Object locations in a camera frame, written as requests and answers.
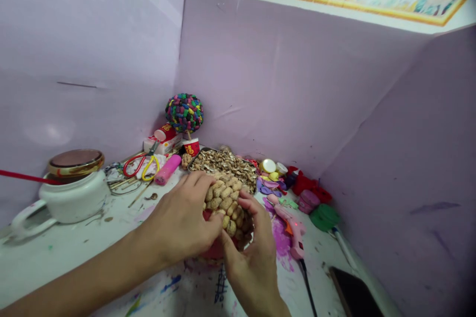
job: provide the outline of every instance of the red scissors handle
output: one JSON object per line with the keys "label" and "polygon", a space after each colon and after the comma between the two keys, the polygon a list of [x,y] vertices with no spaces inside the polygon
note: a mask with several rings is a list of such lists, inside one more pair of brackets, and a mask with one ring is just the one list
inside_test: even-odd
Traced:
{"label": "red scissors handle", "polygon": [[[143,154],[143,155],[137,155],[137,156],[134,156],[133,158],[130,158],[130,159],[125,163],[124,168],[122,169],[122,172],[124,173],[124,176],[126,176],[126,177],[135,176],[135,175],[139,172],[140,168],[142,167],[142,164],[144,163],[144,160],[145,160],[145,157],[146,157],[146,156],[147,156],[147,155]],[[134,161],[135,159],[138,159],[139,157],[142,157],[142,160],[140,161],[139,166],[137,166],[137,170],[134,171],[133,174],[128,174],[128,173],[126,172],[127,166],[128,166],[132,161]]]}

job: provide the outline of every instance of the scissors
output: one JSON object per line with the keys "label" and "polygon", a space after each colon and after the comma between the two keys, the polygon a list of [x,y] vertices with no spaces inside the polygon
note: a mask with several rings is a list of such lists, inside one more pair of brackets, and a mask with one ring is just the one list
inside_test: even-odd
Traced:
{"label": "scissors", "polygon": [[[145,177],[145,173],[147,172],[147,169],[149,168],[149,166],[150,166],[150,164],[152,163],[152,161],[155,161],[155,163],[157,164],[157,171],[156,171],[155,173],[157,174],[157,172],[159,172],[159,170],[160,170],[159,161],[157,161],[157,158],[154,156],[154,152],[155,152],[155,150],[157,149],[157,147],[158,147],[159,144],[160,144],[160,141],[156,141],[156,142],[152,145],[152,147],[150,148],[149,153],[134,156],[134,157],[131,158],[129,161],[127,161],[127,162],[125,163],[125,165],[124,165],[124,168],[122,169],[122,171],[123,171],[123,173],[124,173],[124,176],[126,176],[126,177],[135,176],[135,175],[139,172],[140,168],[142,167],[142,164],[144,163],[145,158],[146,158],[147,156],[150,156],[150,160],[149,160],[149,162],[147,163],[147,166],[145,166],[145,169],[142,171],[142,179],[143,179],[144,181],[146,181],[146,182],[147,182],[147,181],[152,181],[152,179],[154,178],[155,174],[152,175],[150,178],[146,178],[146,177]],[[127,171],[126,171],[127,166],[128,166],[132,161],[134,161],[135,159],[138,159],[138,158],[142,158],[142,160],[140,161],[139,166],[137,167],[137,170],[136,170],[133,174],[128,174]]]}

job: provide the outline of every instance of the yellow scissors handle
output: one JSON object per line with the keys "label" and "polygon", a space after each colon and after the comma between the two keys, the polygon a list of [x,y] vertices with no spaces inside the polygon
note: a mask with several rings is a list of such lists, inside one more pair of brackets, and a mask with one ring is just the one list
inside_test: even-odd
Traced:
{"label": "yellow scissors handle", "polygon": [[[146,174],[147,170],[149,169],[149,166],[150,166],[150,164],[152,163],[152,161],[155,161],[155,163],[157,164],[157,171],[155,171],[155,174],[152,175],[152,176],[150,176],[150,178],[146,178],[146,177],[145,177],[145,174]],[[160,170],[159,161],[157,160],[157,158],[156,158],[154,155],[152,155],[152,156],[150,157],[149,162],[148,162],[147,165],[145,166],[145,169],[142,171],[142,180],[145,181],[145,182],[147,182],[147,181],[152,181],[152,180],[154,179],[155,175],[157,174],[157,172],[159,172],[159,170]]]}

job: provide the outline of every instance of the gold lid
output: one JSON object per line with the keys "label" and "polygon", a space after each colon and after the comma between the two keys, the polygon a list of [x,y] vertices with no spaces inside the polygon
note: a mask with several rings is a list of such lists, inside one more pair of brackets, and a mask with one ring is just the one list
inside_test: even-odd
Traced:
{"label": "gold lid", "polygon": [[53,157],[48,162],[48,171],[57,177],[78,177],[98,171],[103,164],[104,155],[101,151],[72,150]]}

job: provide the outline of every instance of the mobile phone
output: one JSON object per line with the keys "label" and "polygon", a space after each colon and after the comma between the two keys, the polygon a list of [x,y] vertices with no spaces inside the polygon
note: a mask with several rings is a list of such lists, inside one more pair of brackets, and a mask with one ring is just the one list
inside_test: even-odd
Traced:
{"label": "mobile phone", "polygon": [[336,267],[329,268],[347,317],[383,317],[367,285]]}

